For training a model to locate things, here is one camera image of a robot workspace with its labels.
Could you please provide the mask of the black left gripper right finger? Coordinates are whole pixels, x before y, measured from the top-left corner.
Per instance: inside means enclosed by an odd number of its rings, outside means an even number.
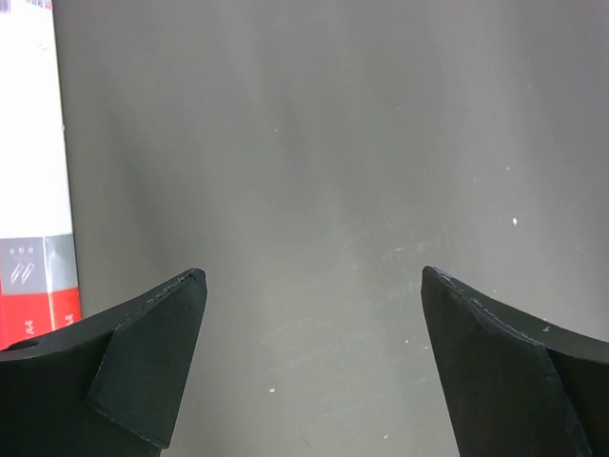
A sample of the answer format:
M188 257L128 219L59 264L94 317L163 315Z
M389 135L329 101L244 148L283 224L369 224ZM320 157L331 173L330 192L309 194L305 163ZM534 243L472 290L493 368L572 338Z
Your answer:
M422 309L462 456L605 456L608 345L422 271Z

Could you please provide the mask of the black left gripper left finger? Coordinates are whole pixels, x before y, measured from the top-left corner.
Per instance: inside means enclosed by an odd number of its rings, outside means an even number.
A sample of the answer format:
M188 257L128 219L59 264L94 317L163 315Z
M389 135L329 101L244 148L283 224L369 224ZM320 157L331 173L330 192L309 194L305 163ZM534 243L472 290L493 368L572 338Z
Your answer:
M200 334L206 274L1 352L4 456L158 456L170 445Z

